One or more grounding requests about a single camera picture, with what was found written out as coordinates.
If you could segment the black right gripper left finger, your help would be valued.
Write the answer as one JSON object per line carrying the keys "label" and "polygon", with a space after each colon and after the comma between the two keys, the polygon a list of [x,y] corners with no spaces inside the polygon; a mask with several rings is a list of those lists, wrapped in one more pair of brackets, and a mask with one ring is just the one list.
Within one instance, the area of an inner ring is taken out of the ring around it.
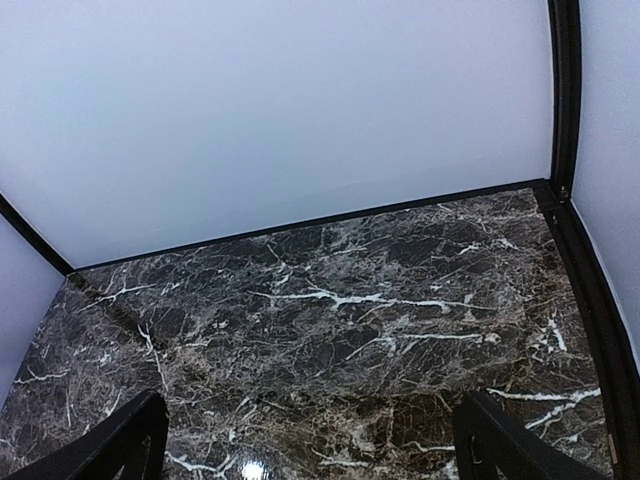
{"label": "black right gripper left finger", "polygon": [[70,444],[11,479],[159,479],[168,437],[164,398],[145,390]]}

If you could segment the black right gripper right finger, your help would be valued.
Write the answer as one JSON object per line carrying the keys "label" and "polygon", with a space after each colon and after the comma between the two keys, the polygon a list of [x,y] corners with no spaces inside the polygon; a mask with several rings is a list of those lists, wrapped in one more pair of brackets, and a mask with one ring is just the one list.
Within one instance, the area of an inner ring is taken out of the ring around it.
{"label": "black right gripper right finger", "polygon": [[551,447],[481,392],[466,394],[453,411],[461,479],[602,479],[596,470]]}

